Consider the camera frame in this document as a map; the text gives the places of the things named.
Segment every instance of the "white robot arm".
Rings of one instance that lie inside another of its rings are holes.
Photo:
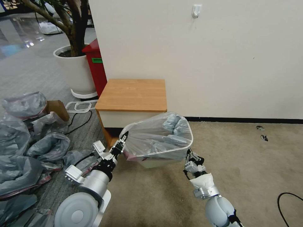
[[[60,204],[55,215],[55,227],[99,227],[111,198],[107,184],[113,177],[118,155],[123,153],[126,138],[127,133],[109,152],[104,152],[101,141],[95,142],[93,155],[97,156],[99,164],[87,177],[82,177],[82,171],[74,165],[65,170],[65,178],[77,185],[81,192],[70,195]]]
[[[101,224],[111,198],[107,184],[112,179],[118,155],[123,153],[127,135],[126,133],[122,139],[117,140],[106,153],[100,141],[94,143],[99,164],[93,167],[87,177],[82,177],[81,170],[74,165],[65,170],[66,179],[78,185],[81,192],[69,196],[61,203],[55,215],[55,227],[98,227]],[[196,188],[193,191],[195,197],[208,199],[206,217],[214,227],[243,227],[233,205],[219,194],[213,177],[211,173],[206,172],[203,162],[203,158],[189,149],[183,171]],[[188,172],[195,178],[190,179]]]
[[[196,188],[193,193],[196,198],[208,200],[205,215],[214,227],[244,227],[236,215],[233,205],[219,193],[211,173],[206,172],[204,159],[191,149],[187,152],[184,170],[186,177]],[[188,177],[190,172],[195,178]]]

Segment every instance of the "green label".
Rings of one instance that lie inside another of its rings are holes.
[[[92,58],[93,63],[103,63],[102,58]]]

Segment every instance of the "white planter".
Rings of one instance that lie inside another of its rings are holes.
[[[67,50],[70,50],[70,46],[56,49],[53,55],[56,57],[57,62],[60,65],[73,96],[77,98],[92,98],[97,96],[86,55],[80,57],[59,56],[60,53]]]

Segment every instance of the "baseboard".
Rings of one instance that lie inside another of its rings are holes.
[[[185,117],[188,121],[303,124],[303,119]]]

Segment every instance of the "cable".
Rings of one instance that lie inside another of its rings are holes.
[[[83,125],[85,125],[87,122],[89,122],[89,120],[90,120],[90,119],[91,119],[91,117],[92,117],[92,111],[91,111],[91,110],[89,110],[89,112],[91,112],[91,115],[89,116],[89,118],[88,118],[88,120],[87,120],[86,122],[84,122],[83,124],[81,124],[79,127],[77,127],[77,128],[75,128],[75,129],[73,129],[72,131],[70,131],[70,132],[66,133],[65,135],[71,134],[73,131],[77,130],[78,128],[81,128]],[[68,126],[71,126],[71,125],[72,125],[72,123],[73,123],[74,118],[75,118],[75,116],[76,116],[76,115],[77,115],[77,113],[75,113],[75,115],[74,115],[74,116],[73,116],[73,118],[72,118],[71,123],[70,123]]]
[[[282,218],[283,218],[283,220],[284,220],[286,226],[289,227],[287,221],[285,220],[285,218],[284,218],[284,216],[283,216],[283,214],[282,214],[281,208],[280,208],[280,198],[281,198],[281,196],[284,195],[284,194],[293,195],[293,196],[297,197],[298,199],[301,199],[302,201],[303,201],[303,199],[302,199],[301,197],[299,197],[299,196],[293,194],[293,193],[290,193],[290,192],[283,192],[283,193],[281,193],[281,194],[278,196],[278,201],[277,201],[277,203],[278,203],[278,209],[279,209],[280,215],[282,216]]]
[[[90,153],[89,155],[85,156],[84,158],[81,158],[79,161],[77,161],[74,166],[78,165],[80,162],[82,162],[84,159],[90,157],[90,156],[94,156],[94,153]]]

